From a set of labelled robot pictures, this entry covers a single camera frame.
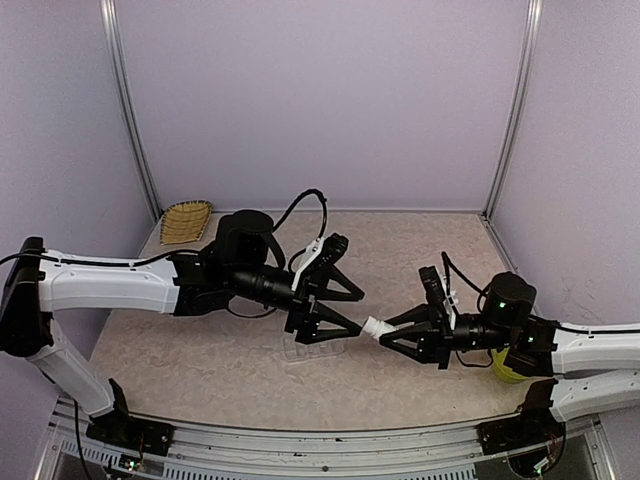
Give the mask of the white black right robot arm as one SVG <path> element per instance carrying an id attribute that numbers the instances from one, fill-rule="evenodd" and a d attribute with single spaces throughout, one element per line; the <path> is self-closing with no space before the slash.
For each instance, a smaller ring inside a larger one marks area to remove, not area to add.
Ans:
<path id="1" fill-rule="evenodd" d="M 535 288 L 512 272 L 495 275 L 476 313 L 461 313 L 449 275 L 419 271 L 426 301 L 385 321 L 379 343 L 421 364 L 449 365 L 454 352 L 496 350 L 514 373 L 533 378 L 511 433 L 523 444 L 551 418 L 578 417 L 639 403 L 639 327 L 563 323 L 533 315 Z"/>

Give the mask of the clear plastic pill organizer box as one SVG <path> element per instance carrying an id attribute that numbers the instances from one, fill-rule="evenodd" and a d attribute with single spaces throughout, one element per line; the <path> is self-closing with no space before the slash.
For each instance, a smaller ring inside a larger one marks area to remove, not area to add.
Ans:
<path id="1" fill-rule="evenodd" d="M 321 358 L 331 358 L 342 354 L 346 350 L 344 339 L 334 339 L 321 343 L 304 345 L 294 341 L 293 337 L 282 340 L 283 355 L 289 363 L 301 363 Z"/>

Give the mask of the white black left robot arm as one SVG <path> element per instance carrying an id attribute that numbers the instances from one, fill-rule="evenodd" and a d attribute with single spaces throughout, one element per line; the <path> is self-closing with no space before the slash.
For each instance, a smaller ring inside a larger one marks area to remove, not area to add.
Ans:
<path id="1" fill-rule="evenodd" d="M 140 434 L 121 388 L 103 379 L 68 341 L 53 314 L 72 309 L 144 310 L 176 317 L 226 310 L 235 297 L 286 312 L 285 331 L 310 345 L 356 337 L 360 326 L 326 306 L 358 302 L 363 291 L 336 266 L 348 248 L 334 233 L 312 241 L 295 272 L 286 270 L 266 213 L 223 216 L 214 240 L 199 251 L 180 249 L 144 260 L 80 257 L 47 250 L 30 237 L 2 292 L 1 349 L 32 362 L 121 445 Z"/>

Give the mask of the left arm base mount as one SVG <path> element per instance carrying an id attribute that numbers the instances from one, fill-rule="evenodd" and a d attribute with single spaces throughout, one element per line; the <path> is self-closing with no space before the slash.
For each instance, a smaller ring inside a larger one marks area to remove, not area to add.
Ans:
<path id="1" fill-rule="evenodd" d="M 112 409 L 103 415 L 90 416 L 86 435 L 105 444 L 166 457 L 175 427 L 166 422 L 143 419 L 129 412 L 123 389 L 110 378 L 114 394 Z"/>

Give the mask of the white pill bottle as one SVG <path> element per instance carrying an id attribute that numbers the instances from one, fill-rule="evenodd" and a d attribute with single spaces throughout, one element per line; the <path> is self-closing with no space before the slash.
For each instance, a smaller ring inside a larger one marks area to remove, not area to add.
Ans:
<path id="1" fill-rule="evenodd" d="M 391 325 L 391 324 L 389 324 L 389 323 L 387 323 L 385 321 L 381 321 L 381 320 L 379 320 L 379 321 L 381 322 L 381 331 L 380 331 L 380 336 L 378 338 L 374 338 L 376 340 L 379 340 L 380 337 L 383 336 L 383 335 L 386 335 L 386 334 L 389 334 L 389 333 L 392 333 L 392 332 L 395 332 L 395 331 L 398 330 L 398 328 L 396 326 L 394 326 L 394 325 Z"/>

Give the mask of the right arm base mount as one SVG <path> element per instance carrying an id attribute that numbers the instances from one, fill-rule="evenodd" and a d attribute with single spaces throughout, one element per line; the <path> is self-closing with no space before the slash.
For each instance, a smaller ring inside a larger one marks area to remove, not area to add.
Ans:
<path id="1" fill-rule="evenodd" d="M 483 454 L 520 449 L 561 437 L 565 423 L 551 413 L 551 394 L 557 383 L 549 379 L 531 384 L 515 416 L 480 423 L 476 431 Z"/>

